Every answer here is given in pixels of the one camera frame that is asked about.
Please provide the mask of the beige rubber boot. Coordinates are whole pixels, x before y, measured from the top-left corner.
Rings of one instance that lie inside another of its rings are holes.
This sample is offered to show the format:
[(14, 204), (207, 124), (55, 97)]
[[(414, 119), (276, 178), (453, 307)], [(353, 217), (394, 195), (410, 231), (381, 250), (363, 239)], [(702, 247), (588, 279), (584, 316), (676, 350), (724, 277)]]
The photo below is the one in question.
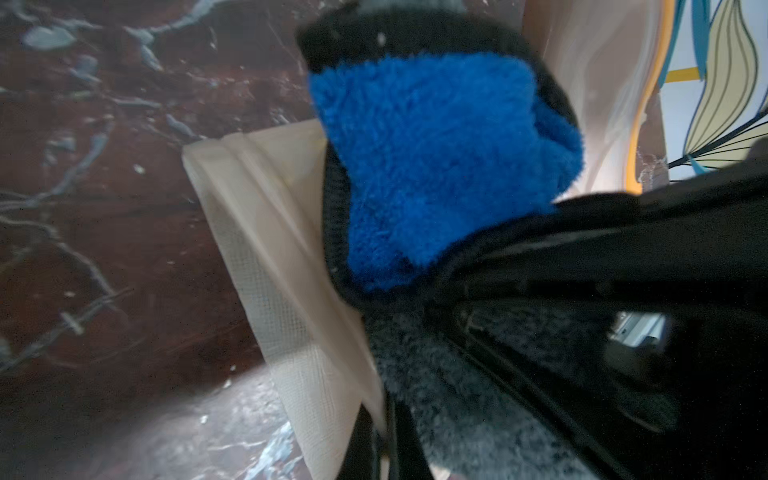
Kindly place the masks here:
[[(530, 41), (562, 83), (586, 133), (586, 166), (570, 189), (638, 193), (644, 110), (670, 42), (671, 1), (542, 1)], [(321, 235), (326, 140), (315, 120), (205, 140), (183, 150), (193, 184), (270, 368), (307, 468), (340, 471), (368, 406), (384, 393), (359, 314), (331, 285)]]

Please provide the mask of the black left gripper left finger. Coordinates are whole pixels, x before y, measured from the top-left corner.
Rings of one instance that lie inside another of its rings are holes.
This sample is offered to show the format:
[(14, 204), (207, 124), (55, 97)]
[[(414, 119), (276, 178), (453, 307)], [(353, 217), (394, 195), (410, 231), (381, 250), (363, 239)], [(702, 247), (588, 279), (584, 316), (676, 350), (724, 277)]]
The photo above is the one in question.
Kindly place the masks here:
[(337, 480), (379, 480), (379, 434), (365, 407), (355, 420)]

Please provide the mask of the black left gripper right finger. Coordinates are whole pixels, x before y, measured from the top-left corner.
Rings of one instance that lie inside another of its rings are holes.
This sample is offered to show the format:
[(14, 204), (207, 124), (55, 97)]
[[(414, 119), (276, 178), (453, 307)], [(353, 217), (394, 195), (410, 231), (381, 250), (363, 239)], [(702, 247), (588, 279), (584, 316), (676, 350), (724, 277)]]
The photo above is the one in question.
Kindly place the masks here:
[(433, 480), (409, 407), (392, 396), (387, 401), (388, 480)]

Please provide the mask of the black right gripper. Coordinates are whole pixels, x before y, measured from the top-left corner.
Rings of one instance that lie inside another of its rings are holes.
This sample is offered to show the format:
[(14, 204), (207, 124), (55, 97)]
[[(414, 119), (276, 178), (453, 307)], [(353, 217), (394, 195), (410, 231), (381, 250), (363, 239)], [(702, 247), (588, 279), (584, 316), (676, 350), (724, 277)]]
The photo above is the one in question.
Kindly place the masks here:
[(664, 320), (605, 346), (612, 404), (494, 343), (453, 307), (425, 323), (601, 479), (767, 476), (767, 177), (709, 173), (525, 222), (436, 302), (581, 303)]

